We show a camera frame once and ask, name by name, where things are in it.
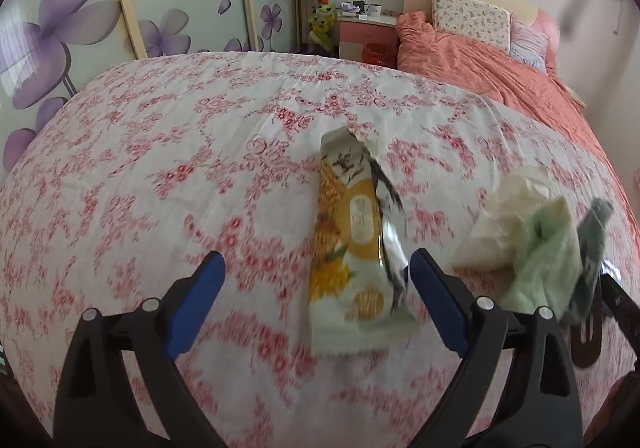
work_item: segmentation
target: white mug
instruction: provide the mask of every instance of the white mug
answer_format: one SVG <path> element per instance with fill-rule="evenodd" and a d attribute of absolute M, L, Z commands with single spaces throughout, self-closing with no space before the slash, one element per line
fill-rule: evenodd
<path fill-rule="evenodd" d="M 380 16 L 382 14 L 382 6 L 380 4 L 367 4 L 364 11 L 371 16 Z"/>

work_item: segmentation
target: green cloth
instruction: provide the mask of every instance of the green cloth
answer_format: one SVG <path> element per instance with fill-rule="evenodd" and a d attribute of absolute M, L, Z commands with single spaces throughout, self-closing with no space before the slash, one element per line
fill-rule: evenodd
<path fill-rule="evenodd" d="M 574 217 L 564 197 L 522 223 L 513 269 L 515 279 L 500 306 L 532 314 L 546 305 L 560 319 L 582 274 Z"/>

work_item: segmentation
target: pillow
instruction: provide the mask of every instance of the pillow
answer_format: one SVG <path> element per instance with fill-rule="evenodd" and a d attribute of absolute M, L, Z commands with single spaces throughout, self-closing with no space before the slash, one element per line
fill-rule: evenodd
<path fill-rule="evenodd" d="M 555 70 L 556 54 L 558 53 L 558 46 L 560 45 L 560 28 L 558 27 L 558 22 L 556 22 L 548 12 L 539 9 L 538 16 L 535 22 L 531 24 L 531 28 L 549 37 L 549 49 L 546 50 L 545 57 L 546 70 Z"/>
<path fill-rule="evenodd" d="M 519 21 L 511 15 L 511 46 L 509 56 L 518 62 L 546 74 L 545 57 L 549 37 Z"/>
<path fill-rule="evenodd" d="M 436 31 L 466 36 L 509 53 L 509 11 L 480 0 L 433 0 Z"/>

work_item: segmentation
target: gray cloth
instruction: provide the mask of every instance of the gray cloth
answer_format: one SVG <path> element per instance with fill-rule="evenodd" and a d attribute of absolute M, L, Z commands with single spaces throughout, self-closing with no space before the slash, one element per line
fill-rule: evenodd
<path fill-rule="evenodd" d="M 591 209 L 578 225 L 578 243 L 583 270 L 575 284 L 569 307 L 562 317 L 571 325 L 582 323 L 591 310 L 600 265 L 604 258 L 605 227 L 612 213 L 613 205 L 609 201 L 594 199 L 591 202 Z"/>

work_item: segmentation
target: floral pillow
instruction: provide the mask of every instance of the floral pillow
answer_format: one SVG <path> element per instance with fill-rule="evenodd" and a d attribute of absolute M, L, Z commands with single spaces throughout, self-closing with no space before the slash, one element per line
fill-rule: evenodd
<path fill-rule="evenodd" d="M 436 31 L 473 38 L 509 53 L 509 11 L 480 0 L 433 0 Z"/>

